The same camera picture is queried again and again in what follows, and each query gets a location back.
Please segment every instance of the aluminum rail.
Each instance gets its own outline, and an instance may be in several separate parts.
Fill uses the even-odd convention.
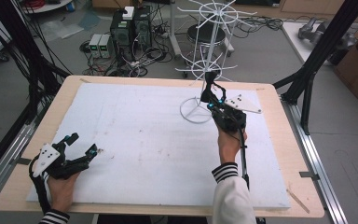
[[[339,204],[337,195],[334,192],[327,173],[324,169],[321,158],[319,157],[318,151],[316,150],[310,135],[307,135],[304,129],[301,127],[301,111],[297,105],[289,105],[286,102],[282,103],[284,106],[287,106],[287,109],[292,115],[293,123],[296,126],[298,138],[302,143],[302,147],[305,155],[307,156],[310,169],[314,175],[319,177],[314,181],[318,185],[319,190],[324,197],[324,202],[328,208],[330,217],[335,224],[348,224],[341,205]]]
[[[7,149],[6,153],[0,160],[0,184],[7,178],[7,174],[11,173],[10,171],[16,165],[17,159],[23,152],[23,150],[28,145],[34,131],[36,130],[35,122],[30,124],[24,124],[14,138],[13,142]]]

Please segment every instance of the hand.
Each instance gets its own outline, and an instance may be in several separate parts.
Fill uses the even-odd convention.
[[[238,132],[225,133],[218,125],[216,127],[219,131],[217,145],[219,146],[220,163],[235,162],[235,156],[241,148],[240,134]],[[243,130],[243,140],[246,140],[247,137],[245,130]]]
[[[77,177],[80,172],[71,175],[68,179],[54,179],[50,176],[48,178],[48,188],[51,194],[51,208],[60,212],[67,213],[71,208],[74,194],[74,187]]]

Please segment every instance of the striped cuff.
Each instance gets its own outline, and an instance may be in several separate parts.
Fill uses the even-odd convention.
[[[235,162],[226,162],[212,171],[213,177],[217,183],[231,176],[238,176],[238,164]]]
[[[66,224],[69,221],[69,215],[54,209],[48,210],[45,216],[40,220],[39,224]]]

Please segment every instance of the wooden table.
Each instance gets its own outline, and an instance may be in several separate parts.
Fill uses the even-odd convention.
[[[189,87],[192,80],[129,78],[129,77],[85,77],[70,76],[64,83],[47,114],[34,133],[23,158],[32,159],[38,154],[44,143],[51,143],[62,119],[76,96],[82,83],[112,83],[121,85],[153,85],[167,87]],[[318,193],[310,178],[302,178],[299,172],[308,171],[300,149],[296,142],[289,121],[283,111],[277,92],[270,84],[260,83],[220,83],[227,90],[256,91],[278,163],[282,169],[282,177],[292,205],[289,209],[257,209],[258,217],[322,217],[324,210]],[[192,87],[201,88],[202,82]],[[32,186],[28,176],[28,166],[18,164],[0,193],[0,211],[40,211],[38,203],[26,202]],[[71,212],[106,213],[106,214],[148,214],[148,215],[184,215],[211,216],[212,207],[204,206],[161,206],[161,205],[126,205],[103,203],[74,203]]]

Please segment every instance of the white sleeve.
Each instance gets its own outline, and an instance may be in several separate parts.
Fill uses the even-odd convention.
[[[54,209],[46,212],[39,224],[66,224],[69,221],[69,215]]]
[[[255,224],[246,181],[238,176],[237,163],[228,162],[212,171],[217,182],[213,198],[213,224]]]

